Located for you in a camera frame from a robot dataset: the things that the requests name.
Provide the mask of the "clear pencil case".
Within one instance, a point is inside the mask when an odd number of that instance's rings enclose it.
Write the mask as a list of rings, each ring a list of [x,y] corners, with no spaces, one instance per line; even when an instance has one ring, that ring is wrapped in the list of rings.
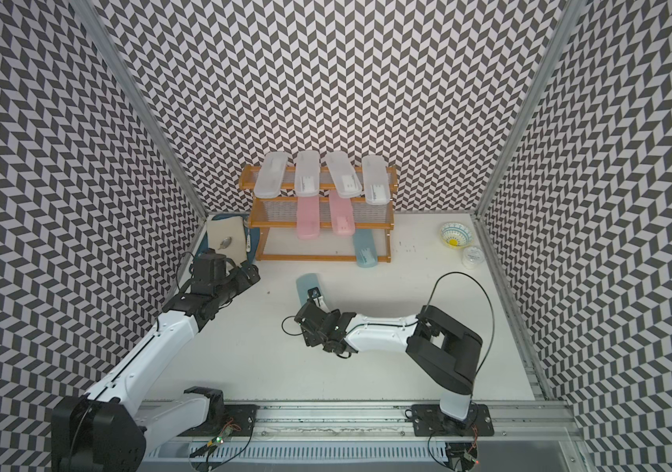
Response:
[[[298,198],[314,197],[320,190],[320,153],[300,151],[295,158],[295,193]]]
[[[325,156],[326,167],[337,194],[343,199],[359,197],[363,186],[345,151],[332,151]]]
[[[368,155],[362,163],[366,202],[372,206],[387,205],[391,190],[385,159],[379,155]]]
[[[273,151],[265,155],[253,188],[255,198],[270,200],[280,196],[290,157],[290,153],[283,151]]]

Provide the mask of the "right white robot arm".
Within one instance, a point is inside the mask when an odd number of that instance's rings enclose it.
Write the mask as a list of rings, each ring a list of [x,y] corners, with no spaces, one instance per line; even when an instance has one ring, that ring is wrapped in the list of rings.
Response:
[[[483,338],[428,304],[418,315],[380,319],[352,312],[327,312],[310,299],[294,316],[308,347],[321,347],[341,359],[363,352],[401,353],[442,388],[441,428],[460,435],[473,426],[472,396]]]

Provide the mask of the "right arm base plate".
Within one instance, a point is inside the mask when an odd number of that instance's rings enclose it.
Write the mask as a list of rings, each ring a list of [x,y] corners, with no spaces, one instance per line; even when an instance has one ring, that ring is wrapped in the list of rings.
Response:
[[[405,418],[412,423],[416,437],[483,437],[495,435],[493,419],[487,405],[472,403],[464,421],[454,419],[440,411],[435,404],[413,404],[405,411]]]

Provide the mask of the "teal pencil case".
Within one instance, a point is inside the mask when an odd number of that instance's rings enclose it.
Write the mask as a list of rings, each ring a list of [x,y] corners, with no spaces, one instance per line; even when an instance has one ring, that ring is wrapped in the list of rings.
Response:
[[[308,301],[313,301],[308,299],[308,290],[316,286],[320,288],[322,294],[319,278],[316,273],[306,273],[305,275],[297,278],[296,287],[301,306],[306,304]]]
[[[378,264],[377,247],[373,230],[359,228],[352,236],[357,265],[361,269],[369,269]]]

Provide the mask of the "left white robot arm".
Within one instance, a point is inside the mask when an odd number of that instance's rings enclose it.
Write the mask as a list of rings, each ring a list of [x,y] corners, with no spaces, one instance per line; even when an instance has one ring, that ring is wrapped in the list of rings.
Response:
[[[224,395],[192,387],[148,413],[139,407],[171,361],[218,312],[259,282],[256,265],[236,264],[207,249],[190,278],[127,356],[80,396],[66,396],[52,414],[55,471],[135,471],[162,444],[197,427],[225,430]]]

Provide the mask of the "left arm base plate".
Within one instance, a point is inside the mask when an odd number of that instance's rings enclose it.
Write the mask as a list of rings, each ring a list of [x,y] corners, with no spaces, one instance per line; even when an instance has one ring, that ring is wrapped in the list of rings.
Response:
[[[222,428],[227,423],[231,423],[232,438],[249,438],[253,433],[253,424],[257,420],[257,411],[258,406],[251,403],[226,405],[222,414],[214,414],[213,418],[206,419],[198,426],[180,433],[179,437],[210,438],[211,436],[220,436]]]

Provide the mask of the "pink pencil case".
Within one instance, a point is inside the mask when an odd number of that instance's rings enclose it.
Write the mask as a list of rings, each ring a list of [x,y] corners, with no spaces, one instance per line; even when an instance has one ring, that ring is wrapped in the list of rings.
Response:
[[[328,202],[333,233],[337,236],[353,236],[356,224],[351,200],[342,198],[336,191],[331,191]]]
[[[296,232],[301,240],[312,240],[320,234],[320,201],[318,196],[297,198]]]

